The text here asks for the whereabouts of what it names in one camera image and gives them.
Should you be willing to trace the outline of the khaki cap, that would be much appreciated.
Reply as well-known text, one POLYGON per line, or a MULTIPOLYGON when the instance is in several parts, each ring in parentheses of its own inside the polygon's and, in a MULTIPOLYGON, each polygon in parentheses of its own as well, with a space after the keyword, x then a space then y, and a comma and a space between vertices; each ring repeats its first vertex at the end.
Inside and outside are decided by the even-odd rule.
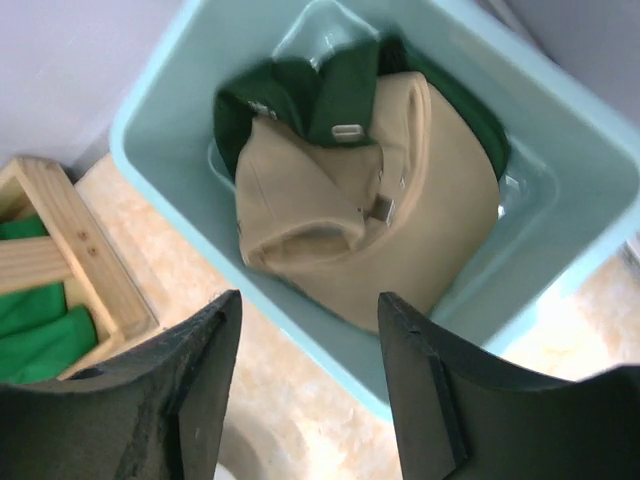
POLYGON ((418 72, 377 80, 373 144, 320 148, 266 116, 236 170, 245 264, 373 332, 394 292, 433 307, 486 240, 499 185, 479 140, 418 72))

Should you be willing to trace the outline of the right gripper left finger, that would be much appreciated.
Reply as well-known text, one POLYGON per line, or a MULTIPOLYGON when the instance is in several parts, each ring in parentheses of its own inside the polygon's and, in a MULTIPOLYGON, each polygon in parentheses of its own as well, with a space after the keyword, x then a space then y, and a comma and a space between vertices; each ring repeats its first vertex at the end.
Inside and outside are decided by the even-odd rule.
POLYGON ((240 331, 228 290, 67 380, 2 385, 2 478, 213 478, 240 331))

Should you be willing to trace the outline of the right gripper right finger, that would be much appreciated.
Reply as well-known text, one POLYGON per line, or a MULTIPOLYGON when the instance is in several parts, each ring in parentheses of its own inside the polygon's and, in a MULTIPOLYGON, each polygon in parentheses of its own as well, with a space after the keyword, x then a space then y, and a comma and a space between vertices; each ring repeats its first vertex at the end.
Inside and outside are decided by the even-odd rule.
POLYGON ((635 479, 639 369, 572 382, 496 357, 393 293, 378 322, 406 479, 635 479))

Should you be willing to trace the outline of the wooden clothes rack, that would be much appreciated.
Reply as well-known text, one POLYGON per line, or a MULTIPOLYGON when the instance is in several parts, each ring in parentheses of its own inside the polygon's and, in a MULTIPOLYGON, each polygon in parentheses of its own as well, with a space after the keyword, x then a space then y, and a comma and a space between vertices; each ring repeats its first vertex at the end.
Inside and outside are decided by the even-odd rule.
POLYGON ((99 341, 61 378, 126 351, 158 328, 61 166, 43 158, 15 157, 1 170, 1 218, 13 221, 31 214, 38 215, 48 235, 1 243, 2 293, 61 282, 68 306, 89 309, 99 341))

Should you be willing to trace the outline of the black cap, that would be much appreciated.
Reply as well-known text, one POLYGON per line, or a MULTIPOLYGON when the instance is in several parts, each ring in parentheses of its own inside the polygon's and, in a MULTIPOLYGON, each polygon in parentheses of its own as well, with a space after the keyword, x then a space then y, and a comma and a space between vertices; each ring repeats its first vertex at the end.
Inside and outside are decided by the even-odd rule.
POLYGON ((376 82, 403 72, 419 72, 437 88, 477 137, 496 176, 503 176, 511 147, 498 118, 438 63, 405 46, 399 35, 341 48, 318 68, 301 57, 267 59, 220 87, 213 106, 214 138, 228 174, 236 172, 257 115, 281 121, 312 145, 339 146, 333 128, 350 125, 357 133, 345 147, 373 144, 376 82))

